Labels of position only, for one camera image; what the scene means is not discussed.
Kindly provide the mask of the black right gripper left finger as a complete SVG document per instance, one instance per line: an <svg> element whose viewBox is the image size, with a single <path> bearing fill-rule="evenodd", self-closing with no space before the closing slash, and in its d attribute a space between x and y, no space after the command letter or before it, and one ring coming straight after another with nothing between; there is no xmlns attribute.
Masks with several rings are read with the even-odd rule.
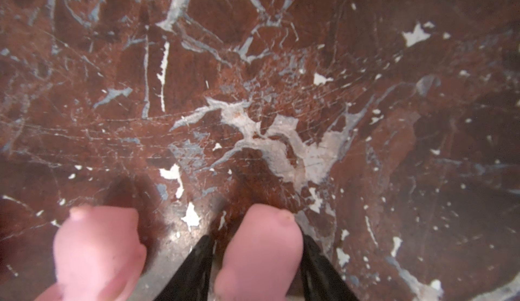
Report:
<svg viewBox="0 0 520 301"><path fill-rule="evenodd" d="M155 301L208 300L214 239L202 236Z"/></svg>

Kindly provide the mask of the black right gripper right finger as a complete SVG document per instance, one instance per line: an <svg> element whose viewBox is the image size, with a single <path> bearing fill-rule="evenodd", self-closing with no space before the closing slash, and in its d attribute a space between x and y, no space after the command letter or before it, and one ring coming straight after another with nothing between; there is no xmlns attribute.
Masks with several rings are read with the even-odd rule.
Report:
<svg viewBox="0 0 520 301"><path fill-rule="evenodd" d="M300 271L305 300L359 301L309 235L303 235L303 245Z"/></svg>

